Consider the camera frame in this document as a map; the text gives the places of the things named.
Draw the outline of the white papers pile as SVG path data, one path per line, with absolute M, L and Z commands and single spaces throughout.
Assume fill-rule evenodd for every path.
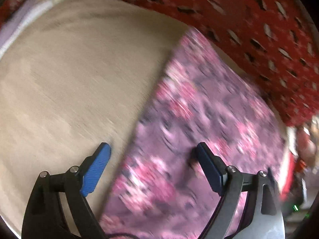
M 1 28 L 1 58 L 23 30 L 53 6 L 53 0 L 26 0 Z

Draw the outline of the beige fleece bed cover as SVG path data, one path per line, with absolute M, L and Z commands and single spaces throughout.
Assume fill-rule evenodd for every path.
M 99 216 L 135 123 L 188 26 L 119 0 L 64 0 L 1 59 L 1 216 L 18 234 L 43 170 L 102 142 L 112 156 L 88 202 Z

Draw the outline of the red patterned blanket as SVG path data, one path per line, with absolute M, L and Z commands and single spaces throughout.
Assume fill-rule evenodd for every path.
M 198 28 L 270 96 L 283 122 L 318 114 L 318 48 L 297 0 L 122 0 Z

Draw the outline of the purple floral fleece garment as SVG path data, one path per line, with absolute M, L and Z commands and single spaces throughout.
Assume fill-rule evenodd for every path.
M 191 29 L 137 122 L 100 218 L 104 232 L 198 238 L 220 199 L 192 153 L 200 142 L 240 171 L 280 175 L 284 139 L 275 114 Z

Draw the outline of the red cloth at bedside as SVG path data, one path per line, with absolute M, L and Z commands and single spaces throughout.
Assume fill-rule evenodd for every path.
M 285 201 L 290 192 L 290 188 L 292 186 L 292 182 L 294 179 L 294 170 L 296 167 L 296 159 L 294 154 L 288 150 L 283 158 L 280 177 L 278 180 L 279 190 L 280 190 L 280 199 L 281 201 Z

